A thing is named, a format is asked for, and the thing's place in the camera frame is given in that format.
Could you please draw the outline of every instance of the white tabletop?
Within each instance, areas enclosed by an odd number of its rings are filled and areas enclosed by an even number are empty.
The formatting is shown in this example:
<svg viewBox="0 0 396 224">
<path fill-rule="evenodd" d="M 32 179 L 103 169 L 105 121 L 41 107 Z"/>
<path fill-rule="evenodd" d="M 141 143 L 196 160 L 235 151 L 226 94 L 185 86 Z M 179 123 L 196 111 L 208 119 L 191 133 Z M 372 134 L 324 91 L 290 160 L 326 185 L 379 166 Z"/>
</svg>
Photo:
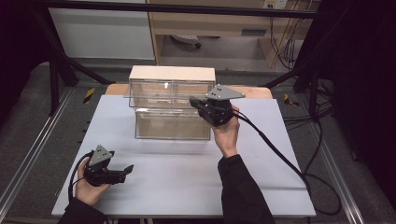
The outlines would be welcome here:
<svg viewBox="0 0 396 224">
<path fill-rule="evenodd" d="M 97 145 L 115 151 L 108 169 L 123 170 L 134 164 L 125 183 L 112 186 L 96 208 L 112 217 L 222 216 L 222 186 L 217 170 L 221 153 L 214 140 L 135 139 L 135 116 L 128 101 L 118 95 L 102 96 L 73 164 L 74 168 Z M 232 103 L 298 167 L 276 100 L 235 99 Z M 239 154 L 261 188 L 273 216 L 314 216 L 303 181 L 253 128 L 242 120 L 240 123 Z M 53 208 L 55 216 L 61 216 L 68 205 L 67 187 L 72 170 Z"/>
</svg>

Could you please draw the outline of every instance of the gray mounting plate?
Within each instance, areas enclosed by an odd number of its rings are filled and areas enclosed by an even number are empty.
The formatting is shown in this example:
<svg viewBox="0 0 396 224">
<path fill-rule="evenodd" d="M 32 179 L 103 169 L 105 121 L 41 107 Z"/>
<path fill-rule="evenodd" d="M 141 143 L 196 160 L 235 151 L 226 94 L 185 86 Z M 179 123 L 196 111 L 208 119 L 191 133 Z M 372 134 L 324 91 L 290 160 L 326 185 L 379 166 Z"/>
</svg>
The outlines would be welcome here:
<svg viewBox="0 0 396 224">
<path fill-rule="evenodd" d="M 217 85 L 213 90 L 206 94 L 206 98 L 214 100 L 230 100 L 244 98 L 245 94 L 239 91 L 231 90 L 225 86 Z"/>
<path fill-rule="evenodd" d="M 96 147 L 96 150 L 93 152 L 92 157 L 91 157 L 90 166 L 93 166 L 93 165 L 95 165 L 95 164 L 97 164 L 99 162 L 102 162 L 102 161 L 106 161 L 106 160 L 108 160 L 108 159 L 110 159 L 112 157 L 113 157 L 113 155 L 109 151 L 107 151 L 101 145 L 98 145 Z"/>
</svg>

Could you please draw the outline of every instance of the clear plastic drawer box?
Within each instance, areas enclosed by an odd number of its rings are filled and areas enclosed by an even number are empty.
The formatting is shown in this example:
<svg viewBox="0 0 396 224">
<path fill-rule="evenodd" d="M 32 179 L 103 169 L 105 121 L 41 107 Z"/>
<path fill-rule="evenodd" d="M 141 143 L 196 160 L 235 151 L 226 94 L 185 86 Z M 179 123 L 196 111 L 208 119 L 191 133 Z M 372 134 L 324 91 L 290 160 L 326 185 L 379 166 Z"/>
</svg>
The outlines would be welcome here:
<svg viewBox="0 0 396 224">
<path fill-rule="evenodd" d="M 215 87 L 214 68 L 135 65 L 129 83 L 136 138 L 210 139 L 210 127 L 189 99 L 205 99 Z"/>
</svg>

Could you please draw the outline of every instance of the person's left hand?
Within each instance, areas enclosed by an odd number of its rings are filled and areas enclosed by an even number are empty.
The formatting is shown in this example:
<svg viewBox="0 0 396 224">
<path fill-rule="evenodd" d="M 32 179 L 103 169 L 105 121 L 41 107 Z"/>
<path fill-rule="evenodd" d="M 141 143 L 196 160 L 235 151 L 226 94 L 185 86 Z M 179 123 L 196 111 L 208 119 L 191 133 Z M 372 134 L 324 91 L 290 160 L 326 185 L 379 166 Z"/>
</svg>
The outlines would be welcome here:
<svg viewBox="0 0 396 224">
<path fill-rule="evenodd" d="M 101 195 L 110 188 L 109 184 L 104 184 L 99 187 L 92 186 L 84 178 L 85 166 L 90 159 L 84 160 L 78 167 L 78 179 L 76 184 L 76 198 L 86 203 L 87 205 L 94 206 L 100 199 Z"/>
</svg>

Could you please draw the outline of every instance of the floor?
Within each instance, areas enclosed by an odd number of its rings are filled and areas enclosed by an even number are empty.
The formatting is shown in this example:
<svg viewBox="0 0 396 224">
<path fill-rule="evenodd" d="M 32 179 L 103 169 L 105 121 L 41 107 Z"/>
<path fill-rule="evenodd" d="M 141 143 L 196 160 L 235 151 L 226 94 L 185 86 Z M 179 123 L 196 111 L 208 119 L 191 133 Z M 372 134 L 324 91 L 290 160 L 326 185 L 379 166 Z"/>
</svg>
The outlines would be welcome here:
<svg viewBox="0 0 396 224">
<path fill-rule="evenodd" d="M 212 38 L 200 37 L 202 47 L 176 42 L 169 36 L 164 40 L 161 65 L 212 66 L 216 68 L 217 82 L 227 85 L 257 86 L 275 77 L 279 77 L 287 69 L 277 64 L 268 68 L 265 58 L 258 50 L 258 42 L 254 38 Z M 99 75 L 127 82 L 130 68 L 124 65 L 117 67 L 93 66 L 92 70 Z M 78 74 L 80 82 L 76 88 L 67 88 L 61 81 L 61 91 L 69 94 L 69 100 L 63 107 L 63 113 L 56 120 L 56 125 L 49 130 L 49 135 L 41 144 L 35 142 L 43 134 L 43 127 L 50 117 L 50 77 L 48 67 L 38 66 L 32 72 L 20 101 L 14 106 L 7 122 L 0 129 L 0 156 L 5 158 L 3 169 L 0 170 L 0 190 L 3 196 L 0 200 L 1 215 L 5 216 L 3 223 L 56 223 L 56 217 L 50 213 L 57 199 L 57 192 L 64 184 L 67 173 L 75 159 L 84 133 L 89 129 L 90 120 L 105 93 L 106 86 L 93 82 L 82 74 Z M 294 79 L 282 83 L 272 89 L 274 98 L 278 100 L 282 116 L 286 118 L 304 116 L 305 94 L 294 94 L 292 84 Z M 95 92 L 88 104 L 83 104 L 87 91 L 94 87 Z M 285 93 L 297 104 L 285 104 Z M 326 97 L 319 97 L 319 103 L 325 103 Z M 317 145 L 317 124 L 301 123 L 288 125 L 290 141 L 294 148 L 300 168 L 304 169 L 312 157 Z M 396 223 L 396 213 L 382 194 L 364 163 L 353 161 L 343 132 L 340 129 L 336 115 L 327 115 L 320 120 L 323 138 L 322 146 L 329 149 L 339 171 L 344 178 L 353 198 L 359 208 L 364 223 Z M 33 155 L 32 146 L 39 146 L 39 153 Z M 25 161 L 27 155 L 33 155 L 33 160 Z M 326 166 L 324 154 L 314 159 L 310 173 L 320 176 L 328 183 L 332 175 Z M 21 164 L 29 163 L 28 170 L 21 174 Z M 20 183 L 15 188 L 13 183 Z M 334 193 L 328 187 L 311 179 L 312 200 L 317 208 L 334 211 L 337 201 Z M 341 209 L 335 216 L 318 214 L 311 218 L 312 223 L 362 223 L 350 219 L 349 211 Z M 305 223 L 307 220 L 279 220 L 278 223 Z"/>
</svg>

